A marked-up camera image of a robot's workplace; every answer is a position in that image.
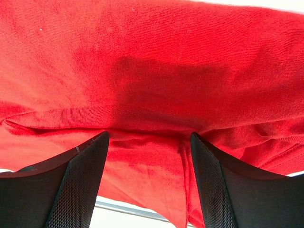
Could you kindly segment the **red t-shirt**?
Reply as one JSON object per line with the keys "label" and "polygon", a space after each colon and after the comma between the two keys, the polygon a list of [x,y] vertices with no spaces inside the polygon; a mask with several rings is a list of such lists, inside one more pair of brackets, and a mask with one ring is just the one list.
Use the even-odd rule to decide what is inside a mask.
{"label": "red t-shirt", "polygon": [[3,0],[0,166],[99,132],[99,195],[204,226],[190,135],[267,171],[304,169],[304,16],[185,0]]}

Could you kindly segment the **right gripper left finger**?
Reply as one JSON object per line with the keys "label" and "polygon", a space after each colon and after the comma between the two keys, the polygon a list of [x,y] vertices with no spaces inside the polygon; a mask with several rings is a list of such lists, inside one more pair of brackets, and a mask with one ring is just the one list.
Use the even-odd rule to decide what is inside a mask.
{"label": "right gripper left finger", "polygon": [[109,147],[102,132],[81,145],[0,175],[3,228],[87,228]]}

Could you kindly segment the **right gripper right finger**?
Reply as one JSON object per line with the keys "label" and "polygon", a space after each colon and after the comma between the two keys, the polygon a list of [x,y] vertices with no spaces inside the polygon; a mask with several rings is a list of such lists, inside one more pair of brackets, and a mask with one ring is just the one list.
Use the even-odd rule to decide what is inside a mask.
{"label": "right gripper right finger", "polygon": [[303,227],[303,175],[289,177],[254,167],[196,133],[190,147],[205,227]]}

